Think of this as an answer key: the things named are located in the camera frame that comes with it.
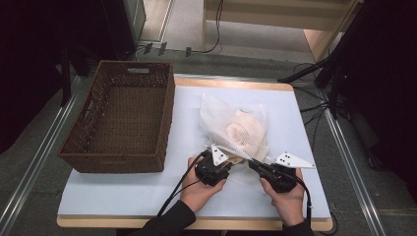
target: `human hand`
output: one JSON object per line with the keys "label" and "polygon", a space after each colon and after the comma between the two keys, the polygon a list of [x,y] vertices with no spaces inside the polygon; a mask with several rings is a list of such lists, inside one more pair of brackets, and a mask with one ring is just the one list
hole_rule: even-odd
{"label": "human hand", "polygon": [[[297,168],[295,174],[302,180],[301,169]],[[278,211],[285,226],[292,226],[304,221],[303,217],[303,198],[304,188],[297,183],[289,193],[277,193],[268,180],[261,178],[264,191],[270,196],[271,204]]]}
{"label": "human hand", "polygon": [[[194,159],[194,157],[188,158],[188,166],[190,166],[193,163]],[[199,178],[197,178],[196,171],[193,167],[184,179],[182,187],[184,188],[197,181],[199,181]],[[223,189],[225,183],[225,179],[218,182],[214,187],[207,186],[202,182],[195,183],[181,192],[180,200],[184,204],[186,204],[194,213],[196,213],[201,208],[203,208],[203,206],[209,201],[209,199],[213,195],[215,195]]]}

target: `sleeve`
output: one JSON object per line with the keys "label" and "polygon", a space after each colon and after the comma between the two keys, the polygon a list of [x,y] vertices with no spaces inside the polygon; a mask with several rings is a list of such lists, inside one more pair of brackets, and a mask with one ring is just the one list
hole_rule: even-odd
{"label": "sleeve", "polygon": [[313,230],[306,221],[293,226],[283,225],[282,230],[285,236],[314,236]]}
{"label": "sleeve", "polygon": [[166,214],[150,219],[144,228],[129,236],[177,236],[182,230],[196,221],[193,211],[178,201]]}

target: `black stand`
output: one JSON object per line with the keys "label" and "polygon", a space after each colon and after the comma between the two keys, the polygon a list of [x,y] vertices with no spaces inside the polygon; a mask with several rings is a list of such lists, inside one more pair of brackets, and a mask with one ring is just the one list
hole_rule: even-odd
{"label": "black stand", "polygon": [[359,11],[355,19],[350,24],[344,36],[341,38],[339,44],[334,48],[332,53],[324,60],[312,65],[290,77],[285,79],[278,79],[279,83],[291,83],[294,82],[310,73],[315,72],[316,70],[322,69],[315,80],[315,85],[317,88],[323,89],[330,80],[331,84],[331,93],[329,97],[329,109],[334,119],[337,119],[337,94],[339,90],[340,83],[345,78],[346,71],[346,57],[350,53],[349,50],[352,50],[353,40],[359,40],[360,35],[358,35],[359,28],[363,22],[366,21],[372,5],[375,4],[375,0],[365,1],[362,9]]}

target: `black handle controller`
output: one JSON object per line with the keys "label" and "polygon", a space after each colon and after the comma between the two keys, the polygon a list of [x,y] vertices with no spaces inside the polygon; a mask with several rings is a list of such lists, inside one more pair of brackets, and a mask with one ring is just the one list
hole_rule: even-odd
{"label": "black handle controller", "polygon": [[215,186],[220,180],[226,179],[229,176],[229,170],[233,165],[230,162],[215,166],[212,161],[212,154],[205,150],[201,153],[204,158],[196,164],[196,175],[205,184]]}
{"label": "black handle controller", "polygon": [[279,164],[267,165],[255,159],[248,160],[249,167],[255,170],[261,178],[268,180],[277,193],[288,193],[297,185],[294,168]]}

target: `wicker basket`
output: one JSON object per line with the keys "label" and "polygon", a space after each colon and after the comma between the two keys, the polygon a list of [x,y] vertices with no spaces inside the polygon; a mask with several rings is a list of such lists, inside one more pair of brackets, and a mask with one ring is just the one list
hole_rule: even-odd
{"label": "wicker basket", "polygon": [[82,173],[162,171],[174,92],[170,63],[101,61],[59,156]]}

